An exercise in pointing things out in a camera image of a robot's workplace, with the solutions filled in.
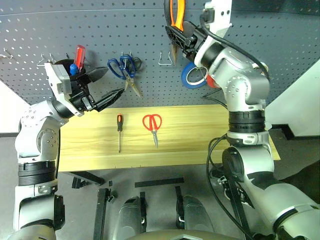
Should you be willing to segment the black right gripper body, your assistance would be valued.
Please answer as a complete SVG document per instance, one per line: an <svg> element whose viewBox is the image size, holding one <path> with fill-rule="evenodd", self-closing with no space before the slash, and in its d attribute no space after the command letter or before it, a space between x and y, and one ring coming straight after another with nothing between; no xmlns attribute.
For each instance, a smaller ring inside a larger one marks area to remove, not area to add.
<svg viewBox="0 0 320 240"><path fill-rule="evenodd" d="M182 50L185 58L188 60L194 60L207 36L208 35L204 31L203 27L198 25L196 30L196 38L187 38L185 48Z"/></svg>

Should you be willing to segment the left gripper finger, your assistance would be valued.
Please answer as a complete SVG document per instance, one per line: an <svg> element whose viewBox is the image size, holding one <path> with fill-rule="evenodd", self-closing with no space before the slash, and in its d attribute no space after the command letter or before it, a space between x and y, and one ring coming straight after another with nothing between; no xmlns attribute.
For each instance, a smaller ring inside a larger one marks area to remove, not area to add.
<svg viewBox="0 0 320 240"><path fill-rule="evenodd" d="M107 66L100 66L92 69L87 73L88 79L91 83L100 80L107 72L109 68Z"/></svg>
<svg viewBox="0 0 320 240"><path fill-rule="evenodd" d="M94 110L101 112L115 103L125 91L124 88L114 89L107 92L100 100L94 103Z"/></svg>

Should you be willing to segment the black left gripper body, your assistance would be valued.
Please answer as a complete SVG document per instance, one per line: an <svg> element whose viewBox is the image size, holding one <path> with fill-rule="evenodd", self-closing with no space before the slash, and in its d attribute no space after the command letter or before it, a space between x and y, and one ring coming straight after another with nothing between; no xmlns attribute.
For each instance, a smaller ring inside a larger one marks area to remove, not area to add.
<svg viewBox="0 0 320 240"><path fill-rule="evenodd" d="M88 87L92 82L92 77L88 73L79 73L70 79L71 93L69 94L69 101L79 112L97 109L96 102L90 94Z"/></svg>

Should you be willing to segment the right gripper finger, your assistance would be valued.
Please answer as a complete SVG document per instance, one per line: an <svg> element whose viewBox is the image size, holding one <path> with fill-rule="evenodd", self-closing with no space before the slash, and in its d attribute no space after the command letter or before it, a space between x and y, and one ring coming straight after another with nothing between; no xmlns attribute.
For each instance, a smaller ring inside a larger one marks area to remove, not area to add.
<svg viewBox="0 0 320 240"><path fill-rule="evenodd" d="M183 35L186 38L196 38L197 26L190 21L183 22Z"/></svg>
<svg viewBox="0 0 320 240"><path fill-rule="evenodd" d="M187 37L174 26L167 25L165 27L168 38L171 40L172 44L177 48L184 49L187 42Z"/></svg>

